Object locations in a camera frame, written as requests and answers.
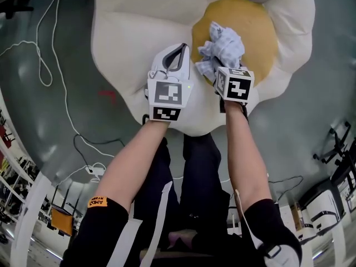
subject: white cushion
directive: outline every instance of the white cushion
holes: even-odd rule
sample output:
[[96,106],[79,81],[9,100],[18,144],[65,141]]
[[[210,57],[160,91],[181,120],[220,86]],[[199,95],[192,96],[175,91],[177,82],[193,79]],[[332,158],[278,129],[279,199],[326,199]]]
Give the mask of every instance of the white cushion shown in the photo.
[[[191,47],[192,25],[215,0],[96,0],[92,55],[103,76],[125,100],[137,122],[148,113],[143,87],[154,56],[185,42]],[[310,57],[315,6],[313,0],[270,0],[264,4],[278,37],[279,56],[268,76],[251,91],[248,111],[282,94]],[[190,65],[194,89],[173,127],[191,136],[204,135],[225,124],[219,98]]]

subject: gray floor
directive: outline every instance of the gray floor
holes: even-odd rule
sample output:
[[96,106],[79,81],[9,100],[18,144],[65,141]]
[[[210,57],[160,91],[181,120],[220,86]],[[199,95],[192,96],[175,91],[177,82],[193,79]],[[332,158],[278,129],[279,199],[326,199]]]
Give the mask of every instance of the gray floor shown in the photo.
[[[32,13],[16,13],[11,20],[0,16],[1,49],[22,39],[34,40],[36,25],[51,0],[31,0]],[[61,0],[55,36],[62,71],[68,88],[70,114],[76,128],[92,141],[122,137],[124,143],[139,129],[122,98],[116,93],[115,104],[100,91],[114,91],[96,69],[90,38],[93,0]],[[353,121],[355,112],[356,0],[315,0],[313,52],[309,62],[298,70],[285,93],[257,106],[250,115],[255,141],[266,162],[270,180],[302,175],[304,181],[283,197],[281,203],[297,200],[317,181],[331,175],[335,166],[320,165],[312,159],[320,152],[330,125],[344,118]],[[51,51],[51,32],[55,8],[52,7],[39,31],[42,56],[53,72],[53,85],[44,87],[38,80],[38,59],[32,45],[23,44],[0,57],[0,86],[15,127],[27,151],[51,180],[58,183],[84,165],[73,148],[74,131],[66,116],[64,90]],[[48,73],[42,70],[44,80]],[[223,160],[220,179],[228,179],[225,127],[212,132]],[[182,174],[184,165],[182,134],[167,134],[171,151],[171,170]],[[109,157],[99,155],[77,140],[90,164],[108,164]],[[120,143],[99,145],[106,153],[115,154]],[[90,176],[78,172],[73,181],[87,183]],[[298,179],[272,186],[274,196],[298,183]],[[85,209],[97,184],[85,185],[79,208]],[[181,180],[175,181],[180,194]],[[80,184],[70,192],[77,197]],[[232,193],[229,182],[222,187]]]

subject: black sleeve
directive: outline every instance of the black sleeve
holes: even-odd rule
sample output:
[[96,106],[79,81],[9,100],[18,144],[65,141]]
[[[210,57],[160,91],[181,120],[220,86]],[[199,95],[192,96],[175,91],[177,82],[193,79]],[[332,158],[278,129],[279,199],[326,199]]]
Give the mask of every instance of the black sleeve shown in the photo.
[[65,251],[60,267],[107,265],[128,213],[111,199],[105,200],[106,205],[102,206],[90,206],[89,202],[78,235]]
[[[288,245],[298,255],[301,263],[301,246],[295,235],[283,224],[280,212],[270,199],[260,200],[245,211],[246,220],[253,234],[264,244]],[[241,222],[243,240],[254,249],[245,220]]]

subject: person's right arm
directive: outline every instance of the person's right arm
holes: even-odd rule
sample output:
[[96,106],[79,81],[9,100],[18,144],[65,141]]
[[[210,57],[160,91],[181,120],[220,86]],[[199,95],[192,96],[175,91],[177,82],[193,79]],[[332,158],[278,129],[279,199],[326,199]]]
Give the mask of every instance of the person's right arm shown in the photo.
[[241,105],[225,101],[225,111],[229,175],[234,190],[239,191],[245,212],[259,200],[271,199],[267,170]]

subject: person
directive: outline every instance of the person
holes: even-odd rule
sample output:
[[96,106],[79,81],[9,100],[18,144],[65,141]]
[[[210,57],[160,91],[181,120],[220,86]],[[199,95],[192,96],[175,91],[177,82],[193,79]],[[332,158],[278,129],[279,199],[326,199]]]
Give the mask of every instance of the person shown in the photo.
[[[184,135],[185,167],[180,203],[172,187],[159,248],[151,266],[265,266],[264,257],[269,250],[262,252],[256,248],[253,237],[261,240],[267,249],[288,246],[296,260],[294,265],[289,261],[285,266],[301,263],[300,244],[284,226],[279,209],[271,199],[266,167],[242,107],[226,101],[225,111],[228,169],[231,184],[239,194],[235,198],[242,237],[227,233],[230,195],[221,188],[218,175],[221,155],[214,140],[210,134]],[[64,253],[61,267],[107,266],[114,249],[122,251],[128,244],[124,240],[122,246],[116,246],[133,201],[133,218],[142,223],[125,266],[140,266],[155,233],[162,190],[172,181],[164,138],[168,126],[168,122],[147,121],[112,160],[90,201],[77,237]]]

